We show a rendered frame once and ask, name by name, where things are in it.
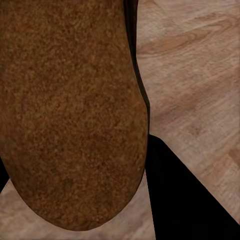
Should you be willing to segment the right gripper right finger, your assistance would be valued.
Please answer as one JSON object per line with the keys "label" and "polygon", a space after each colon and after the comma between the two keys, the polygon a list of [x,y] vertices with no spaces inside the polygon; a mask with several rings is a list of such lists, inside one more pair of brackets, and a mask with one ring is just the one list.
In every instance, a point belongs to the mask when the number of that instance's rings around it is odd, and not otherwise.
{"label": "right gripper right finger", "polygon": [[145,171],[156,240],[240,240],[240,225],[151,134]]}

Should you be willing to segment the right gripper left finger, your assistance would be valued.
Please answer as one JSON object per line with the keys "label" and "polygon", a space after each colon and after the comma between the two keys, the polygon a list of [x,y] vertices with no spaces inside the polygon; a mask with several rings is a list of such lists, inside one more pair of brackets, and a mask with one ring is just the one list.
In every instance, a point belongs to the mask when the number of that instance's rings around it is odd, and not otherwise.
{"label": "right gripper left finger", "polygon": [[2,192],[9,179],[10,178],[8,176],[8,173],[0,157],[0,193]]}

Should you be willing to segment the sandal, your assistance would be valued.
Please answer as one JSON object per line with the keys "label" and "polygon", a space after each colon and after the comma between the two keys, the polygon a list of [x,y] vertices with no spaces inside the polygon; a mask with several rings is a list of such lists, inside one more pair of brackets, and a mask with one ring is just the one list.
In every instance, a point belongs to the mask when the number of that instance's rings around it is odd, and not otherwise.
{"label": "sandal", "polygon": [[22,200],[65,230],[112,220],[146,170],[138,2],[0,0],[0,158]]}

